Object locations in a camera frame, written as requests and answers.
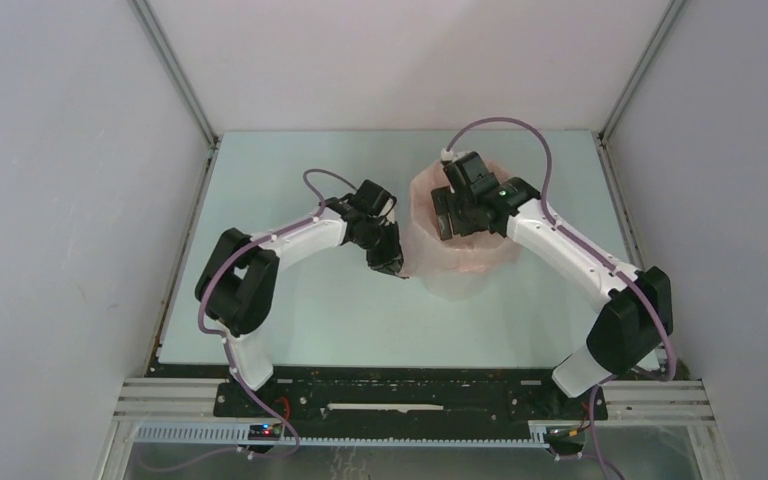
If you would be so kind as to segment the pink plastic trash bag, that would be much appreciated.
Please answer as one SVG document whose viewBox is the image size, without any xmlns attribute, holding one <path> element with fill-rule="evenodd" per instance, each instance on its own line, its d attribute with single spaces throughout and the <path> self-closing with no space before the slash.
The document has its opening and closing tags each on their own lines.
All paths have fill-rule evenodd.
<svg viewBox="0 0 768 480">
<path fill-rule="evenodd" d="M 439 238 L 431 191 L 447 187 L 439 161 L 420 171 L 409 184 L 409 208 L 399 220 L 404 256 L 402 277 L 425 277 L 454 272 L 484 274 L 505 263 L 515 263 L 522 247 L 488 232 Z"/>
</svg>

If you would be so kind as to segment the white paper trash bin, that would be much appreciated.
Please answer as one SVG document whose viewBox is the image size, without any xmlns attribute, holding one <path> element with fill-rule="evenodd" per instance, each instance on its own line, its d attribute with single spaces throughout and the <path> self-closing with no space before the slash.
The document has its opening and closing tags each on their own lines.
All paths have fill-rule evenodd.
<svg viewBox="0 0 768 480">
<path fill-rule="evenodd" d="M 429 273 L 420 280 L 429 293 L 446 300 L 460 301 L 481 293 L 489 278 L 488 273 L 443 271 Z"/>
</svg>

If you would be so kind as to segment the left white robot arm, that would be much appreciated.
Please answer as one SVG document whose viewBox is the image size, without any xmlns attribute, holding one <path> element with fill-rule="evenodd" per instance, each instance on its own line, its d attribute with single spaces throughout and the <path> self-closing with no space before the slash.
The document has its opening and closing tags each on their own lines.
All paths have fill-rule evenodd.
<svg viewBox="0 0 768 480">
<path fill-rule="evenodd" d="M 341 197 L 319 197 L 316 209 L 288 225 L 250 235 L 224 231 L 197 281 L 199 329 L 219 336 L 231 376 L 242 384 L 237 402 L 252 416 L 276 403 L 267 383 L 274 366 L 261 327 L 283 270 L 325 250 L 353 244 L 370 270 L 397 276 L 404 257 L 395 217 L 397 198 L 371 180 Z"/>
</svg>

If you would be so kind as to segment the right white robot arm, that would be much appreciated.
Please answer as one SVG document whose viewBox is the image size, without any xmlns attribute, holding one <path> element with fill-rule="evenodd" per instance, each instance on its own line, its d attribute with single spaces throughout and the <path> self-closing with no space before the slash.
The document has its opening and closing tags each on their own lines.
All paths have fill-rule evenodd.
<svg viewBox="0 0 768 480">
<path fill-rule="evenodd" d="M 557 365 L 541 392 L 545 411 L 566 418 L 590 388 L 623 375 L 673 331 L 667 274 L 618 260 L 568 225 L 519 177 L 500 181 L 476 152 L 441 153 L 448 181 L 431 199 L 441 240 L 489 233 L 538 255 L 576 285 L 597 314 L 585 343 Z"/>
</svg>

